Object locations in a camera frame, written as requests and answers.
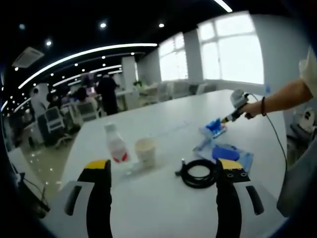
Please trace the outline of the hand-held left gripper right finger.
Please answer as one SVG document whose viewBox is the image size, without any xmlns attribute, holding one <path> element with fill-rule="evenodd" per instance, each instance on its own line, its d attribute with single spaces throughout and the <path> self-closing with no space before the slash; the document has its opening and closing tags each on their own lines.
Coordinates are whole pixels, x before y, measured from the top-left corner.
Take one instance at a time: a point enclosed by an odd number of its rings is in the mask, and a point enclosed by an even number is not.
<svg viewBox="0 0 317 238">
<path fill-rule="evenodd" d="M 275 197 L 238 169 L 225 170 L 216 163 L 217 238 L 268 238 L 286 218 Z"/>
</svg>

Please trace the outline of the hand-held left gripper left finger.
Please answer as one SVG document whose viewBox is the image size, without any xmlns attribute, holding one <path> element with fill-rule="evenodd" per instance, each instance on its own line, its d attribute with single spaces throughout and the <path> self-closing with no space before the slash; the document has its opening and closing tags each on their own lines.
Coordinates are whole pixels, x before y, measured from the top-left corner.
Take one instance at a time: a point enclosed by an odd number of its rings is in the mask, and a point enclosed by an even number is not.
<svg viewBox="0 0 317 238">
<path fill-rule="evenodd" d="M 58 192 L 43 223 L 56 238 L 110 238 L 111 203 L 111 161 L 92 161 Z"/>
</svg>

